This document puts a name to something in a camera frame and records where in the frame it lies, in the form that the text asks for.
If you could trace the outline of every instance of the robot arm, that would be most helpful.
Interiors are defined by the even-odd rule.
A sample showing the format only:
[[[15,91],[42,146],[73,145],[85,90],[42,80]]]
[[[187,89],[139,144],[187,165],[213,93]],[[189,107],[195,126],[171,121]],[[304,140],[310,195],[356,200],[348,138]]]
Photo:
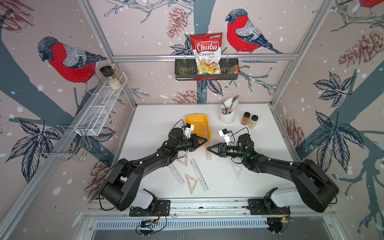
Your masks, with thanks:
[[[190,131],[188,135],[190,138],[184,135],[181,128],[173,128],[168,134],[168,140],[154,154],[134,161],[120,159],[101,184],[100,194],[118,210],[124,211],[135,199],[143,177],[171,164],[179,151],[193,152],[208,141],[190,134]]]
[[[317,212],[323,212],[338,194],[336,184],[309,159],[288,162],[255,152],[249,134],[239,136],[236,146],[219,143],[207,148],[219,157],[240,157],[250,171],[268,173],[292,181],[303,202]]]

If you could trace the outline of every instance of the bird head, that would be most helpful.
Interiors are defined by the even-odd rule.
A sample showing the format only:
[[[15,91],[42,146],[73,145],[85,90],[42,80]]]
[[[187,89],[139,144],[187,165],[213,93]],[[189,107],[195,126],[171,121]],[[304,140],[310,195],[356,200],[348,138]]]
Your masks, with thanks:
[[[37,46],[37,49],[39,51],[40,57],[43,61],[53,61],[53,53],[52,48],[53,46],[58,43],[59,41],[51,36],[47,36],[43,38],[39,45]]]
[[[225,18],[230,24],[233,24],[238,17],[247,17],[248,13],[244,9],[234,9]]]

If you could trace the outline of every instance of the yellow tray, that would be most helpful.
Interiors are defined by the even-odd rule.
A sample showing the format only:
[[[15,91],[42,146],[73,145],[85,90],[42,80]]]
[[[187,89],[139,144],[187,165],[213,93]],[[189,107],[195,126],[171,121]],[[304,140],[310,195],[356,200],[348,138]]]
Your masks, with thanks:
[[[199,137],[208,139],[208,141],[211,139],[211,130],[209,129],[208,118],[206,115],[204,114],[188,115],[185,118],[185,124],[187,123],[195,125],[194,130],[192,131],[192,134],[195,133]]]

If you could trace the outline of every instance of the spice jar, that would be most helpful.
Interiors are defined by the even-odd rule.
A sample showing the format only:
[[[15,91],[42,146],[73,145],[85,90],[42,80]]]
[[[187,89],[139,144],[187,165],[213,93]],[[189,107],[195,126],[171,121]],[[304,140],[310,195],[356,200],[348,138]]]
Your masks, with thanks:
[[[246,126],[248,124],[250,116],[251,116],[251,114],[249,112],[245,112],[244,116],[243,116],[243,119],[241,120],[241,125]]]
[[[107,78],[108,85],[112,90],[118,90],[121,88],[121,83],[113,74],[111,66],[105,66],[100,68],[100,72]]]
[[[121,69],[114,63],[112,63],[111,65],[111,68],[112,68],[112,71],[113,71],[113,74],[115,75],[115,77],[117,79],[120,79],[120,83],[124,83],[125,79],[122,78],[122,71]]]
[[[254,128],[256,126],[256,122],[258,119],[259,119],[258,116],[252,115],[251,119],[249,120],[248,127],[251,129]]]

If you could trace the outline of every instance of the ruler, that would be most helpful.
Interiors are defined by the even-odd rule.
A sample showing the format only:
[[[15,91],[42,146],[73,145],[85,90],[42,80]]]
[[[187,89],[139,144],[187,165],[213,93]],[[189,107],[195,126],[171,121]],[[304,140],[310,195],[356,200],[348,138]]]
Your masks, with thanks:
[[[208,138],[208,127],[205,124],[202,124],[203,126],[203,137]],[[211,152],[207,150],[207,147],[209,147],[209,141],[205,143],[205,157],[207,160],[212,160]]]
[[[232,161],[231,163],[232,163],[233,171],[235,172],[236,178],[239,179],[241,171],[243,170],[243,166],[241,166],[240,164],[234,163]]]
[[[176,178],[177,182],[180,184],[180,186],[183,185],[185,183],[184,179],[180,176],[179,172],[177,171],[173,163],[169,164],[168,167],[170,171],[173,173],[173,176]]]
[[[183,156],[177,156],[177,157],[179,157],[179,159],[176,159],[179,163],[183,164],[184,166],[187,166],[188,156],[184,156],[184,157]]]
[[[193,191],[195,190],[195,187],[196,187],[196,184],[197,184],[198,180],[196,178],[194,178],[194,177],[191,177],[188,174],[185,175],[185,178],[187,179],[187,184],[188,184],[188,187],[189,187],[189,192],[192,195]]]
[[[204,192],[208,191],[208,190],[209,190],[209,189],[208,189],[208,186],[207,186],[207,184],[205,183],[205,180],[204,180],[204,178],[203,178],[203,175],[201,175],[200,169],[199,169],[199,167],[197,166],[197,163],[196,163],[195,159],[194,159],[194,158],[190,159],[190,162],[191,162],[191,164],[192,164],[192,168],[193,168],[193,170],[195,171],[195,174],[196,174],[196,176],[197,176],[197,179],[199,180],[199,183],[200,183],[201,187],[203,188],[203,191],[204,191]]]

